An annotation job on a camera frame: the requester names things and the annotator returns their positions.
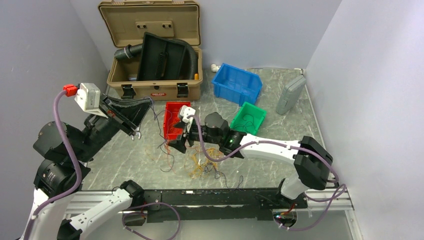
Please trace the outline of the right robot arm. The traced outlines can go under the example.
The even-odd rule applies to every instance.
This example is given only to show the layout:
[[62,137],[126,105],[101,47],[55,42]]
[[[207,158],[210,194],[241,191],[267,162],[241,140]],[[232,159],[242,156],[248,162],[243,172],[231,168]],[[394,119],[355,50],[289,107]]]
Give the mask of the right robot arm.
[[228,122],[217,112],[208,114],[201,124],[196,111],[184,106],[179,112],[180,121],[175,125],[182,129],[169,146],[181,153],[187,151],[186,144],[200,143],[203,151],[205,144],[216,144],[223,153],[222,158],[204,155],[212,162],[222,162],[229,158],[264,159],[283,162],[294,166],[295,173],[285,178],[275,194],[276,203],[289,207],[295,199],[309,189],[324,190],[331,182],[332,156],[313,137],[304,136],[302,140],[275,140],[258,137],[244,131],[230,128]]

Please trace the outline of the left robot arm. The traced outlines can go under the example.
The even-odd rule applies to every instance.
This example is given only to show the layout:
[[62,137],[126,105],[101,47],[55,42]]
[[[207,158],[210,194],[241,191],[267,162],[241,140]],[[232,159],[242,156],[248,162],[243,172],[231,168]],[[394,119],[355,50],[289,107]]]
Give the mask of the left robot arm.
[[24,240],[83,240],[101,224],[124,209],[137,210],[144,203],[144,189],[124,181],[106,200],[66,219],[69,203],[90,172],[85,163],[118,132],[140,135],[138,126],[151,107],[149,99],[116,99],[102,94],[100,115],[91,114],[80,130],[61,121],[60,92],[53,101],[54,121],[40,130],[33,148],[43,157],[34,179],[32,209],[22,234]]

